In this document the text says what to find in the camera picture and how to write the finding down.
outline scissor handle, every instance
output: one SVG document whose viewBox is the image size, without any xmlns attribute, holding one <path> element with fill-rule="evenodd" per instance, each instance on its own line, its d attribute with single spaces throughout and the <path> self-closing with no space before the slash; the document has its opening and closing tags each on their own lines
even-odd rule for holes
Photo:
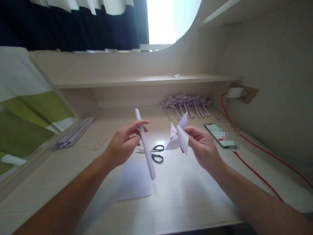
<svg viewBox="0 0 313 235">
<path fill-rule="evenodd" d="M 163 160 L 164 160 L 164 158 L 161 155 L 158 155 L 158 154 L 151 154 L 151 157 L 152 157 L 152 160 L 155 161 L 156 163 L 162 163 Z M 155 157 L 161 158 L 161 161 L 157 161 L 155 159 Z"/>
<path fill-rule="evenodd" d="M 154 148 L 152 150 L 161 152 L 164 150 L 164 146 L 163 145 L 157 145 L 157 146 L 154 146 Z"/>
</svg>

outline green and white fabric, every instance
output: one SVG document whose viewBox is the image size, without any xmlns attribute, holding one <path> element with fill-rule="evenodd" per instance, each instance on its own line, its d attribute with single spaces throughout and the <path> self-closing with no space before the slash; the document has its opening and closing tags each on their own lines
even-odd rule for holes
<svg viewBox="0 0 313 235">
<path fill-rule="evenodd" d="M 23 47 L 0 47 L 0 159 L 32 155 L 77 119 Z M 0 163 L 0 174 L 13 165 Z"/>
</svg>

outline electrical socket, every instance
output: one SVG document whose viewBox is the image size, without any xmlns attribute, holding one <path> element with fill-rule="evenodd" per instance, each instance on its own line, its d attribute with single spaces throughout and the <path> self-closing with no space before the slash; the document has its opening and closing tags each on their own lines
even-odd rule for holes
<svg viewBox="0 0 313 235">
<path fill-rule="evenodd" d="M 232 87 L 241 87 L 243 88 L 243 91 L 241 92 L 240 97 L 236 98 L 237 100 L 244 102 L 246 104 L 250 104 L 251 101 L 256 97 L 256 95 L 258 94 L 259 90 L 251 88 L 251 87 L 247 87 L 247 86 L 243 86 L 243 85 L 239 85 L 236 83 L 231 83 L 229 88 Z"/>
</svg>

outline phone screen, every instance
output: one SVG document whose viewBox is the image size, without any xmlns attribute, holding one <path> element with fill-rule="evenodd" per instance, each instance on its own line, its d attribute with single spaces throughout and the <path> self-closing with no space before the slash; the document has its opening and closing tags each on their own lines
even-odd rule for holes
<svg viewBox="0 0 313 235">
<path fill-rule="evenodd" d="M 223 136 L 225 136 L 225 132 L 220 132 L 219 127 L 216 123 L 205 124 L 204 127 L 211 133 L 211 135 L 216 139 L 216 141 L 223 147 L 227 148 L 226 142 L 223 140 Z"/>
</svg>

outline white charger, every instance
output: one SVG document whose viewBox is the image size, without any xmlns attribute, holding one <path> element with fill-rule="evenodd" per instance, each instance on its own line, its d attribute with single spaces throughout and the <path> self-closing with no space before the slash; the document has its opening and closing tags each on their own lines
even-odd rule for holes
<svg viewBox="0 0 313 235">
<path fill-rule="evenodd" d="M 239 98 L 243 90 L 244 89 L 242 87 L 229 88 L 227 91 L 226 97 L 227 98 Z"/>
</svg>

